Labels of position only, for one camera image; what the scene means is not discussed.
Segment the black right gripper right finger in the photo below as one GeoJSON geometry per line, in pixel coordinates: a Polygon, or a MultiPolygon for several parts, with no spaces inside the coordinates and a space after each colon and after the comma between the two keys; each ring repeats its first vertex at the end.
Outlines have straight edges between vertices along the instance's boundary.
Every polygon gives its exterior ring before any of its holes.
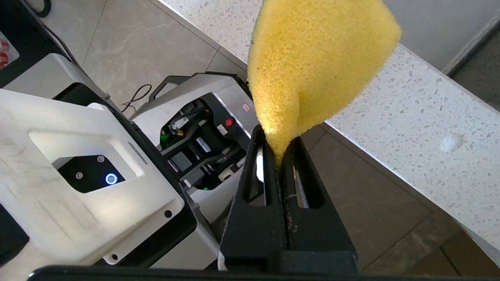
{"type": "Polygon", "coordinates": [[[273,254],[281,274],[356,274],[357,251],[300,137],[275,173],[273,194],[283,243],[273,254]]]}

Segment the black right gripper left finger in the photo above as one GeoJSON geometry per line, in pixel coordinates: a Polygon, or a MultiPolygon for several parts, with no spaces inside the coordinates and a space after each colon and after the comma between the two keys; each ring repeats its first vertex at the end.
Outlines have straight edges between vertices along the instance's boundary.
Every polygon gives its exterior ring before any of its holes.
{"type": "Polygon", "coordinates": [[[252,132],[241,169],[239,185],[220,242],[221,271],[268,271],[271,258],[286,249],[280,183],[272,149],[261,126],[252,132]],[[253,184],[258,183],[257,155],[262,148],[264,206],[249,203],[253,184]]]}

